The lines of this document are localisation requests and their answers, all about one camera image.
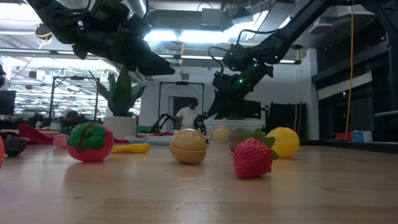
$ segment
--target beige ball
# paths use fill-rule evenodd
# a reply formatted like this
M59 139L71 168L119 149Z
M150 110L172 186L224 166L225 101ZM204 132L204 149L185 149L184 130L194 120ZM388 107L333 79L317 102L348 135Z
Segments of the beige ball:
M229 143L231 138L231 131L225 127L219 127L214 130L213 140L217 143L226 144Z
M266 137L274 137L275 144L271 147L280 158L293 156L300 148L297 133L290 128L275 128Z
M174 159L187 164L199 164L206 156L206 139L201 132L184 129L174 134L170 142L170 152Z

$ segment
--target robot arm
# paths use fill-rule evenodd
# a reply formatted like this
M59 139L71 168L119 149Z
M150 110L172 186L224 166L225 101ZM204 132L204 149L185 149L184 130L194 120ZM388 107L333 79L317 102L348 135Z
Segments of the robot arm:
M259 45L244 48L238 43L232 44L223 58L223 62L232 71L241 72L233 76L216 73L213 80L215 100L210 107L209 116L217 114L222 119L242 108L247 101L244 97L265 76L273 77L272 64L279 63L290 46L300 35L329 7L353 6L361 4L373 12L380 20L389 37L398 41L398 21L391 21L378 0L311 0L283 28L263 40Z
M170 63L150 51L143 38L148 24L120 0L97 0L91 11L69 9L56 0L27 0L42 22L63 44L73 44L73 52L82 60L89 53L124 64L144 75L174 74Z

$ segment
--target potted plant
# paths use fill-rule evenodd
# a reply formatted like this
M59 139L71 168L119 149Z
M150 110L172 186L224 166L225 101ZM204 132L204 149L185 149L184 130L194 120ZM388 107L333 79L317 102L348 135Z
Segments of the potted plant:
M146 86L142 86L142 82L132 86L131 77L126 67L120 71L117 81L113 74L109 74L109 91L96 78L95 80L98 92L108 101L108 107L113 113L113 117L104 118L104 125L112 131L116 139L135 136L137 121L132 118L129 110L144 93Z

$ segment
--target metal frame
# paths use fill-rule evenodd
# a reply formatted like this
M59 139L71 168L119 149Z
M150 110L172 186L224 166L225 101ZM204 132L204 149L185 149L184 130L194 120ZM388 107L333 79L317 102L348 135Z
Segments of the metal frame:
M157 117L159 118L160 116L160 97L162 96L162 85L163 84L177 84L178 82L160 82L159 83L159 99L158 99L158 105L157 105ZM188 82L188 85L201 85L202 91L201 91L201 111L203 112L204 105L205 105L205 84L204 83L190 83Z
M51 88L51 100L50 100L50 112L49 112L49 120L52 121L52 115L53 115L53 101L54 101L54 91L55 88L58 87L58 85L55 85L55 81L57 79L72 79L73 77L52 77L52 88ZM92 80L97 80L98 82L100 81L100 78L83 78L84 79L92 79ZM95 96L95 107L94 107L94 120L97 119L97 109L98 109L98 85L96 85L96 96Z

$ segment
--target red object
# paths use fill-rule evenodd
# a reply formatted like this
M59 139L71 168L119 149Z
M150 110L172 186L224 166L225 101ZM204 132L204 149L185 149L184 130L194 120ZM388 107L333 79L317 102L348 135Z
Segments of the red object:
M344 135L346 133L335 133L336 134L336 140L347 140L347 141L352 141L353 140L353 136L351 134L351 132L347 133L347 138L344 139Z
M240 144L240 143L241 143L241 141L236 140L236 141L233 141L233 142L231 143L231 145L229 145L229 149L231 150L232 153L235 151L235 148L236 148L236 147L238 146L238 144Z
M272 151L260 140L249 138L234 150L235 173L240 179L260 177L271 171Z
M3 159L4 159L4 143L2 142L2 138L0 137L0 169Z
M20 137L27 138L37 144L52 144L54 140L53 134L43 134L28 124L20 124L18 126L18 131Z
M91 142L97 142L96 138L98 138L98 134L95 129L98 129L98 126L101 129L104 128L106 130L106 135L101 137L104 140L101 147L99 149L93 149L91 147L87 149L83 148L82 145L84 144L87 145ZM90 123L88 126L83 126L82 124L82 126L78 126L75 129L76 131L72 131L70 133L70 139L68 140L67 146L69 155L72 156L72 158L83 162L100 162L111 153L114 139L113 133L108 128L98 123ZM77 147L76 144L72 145L70 141L71 138L77 138Z

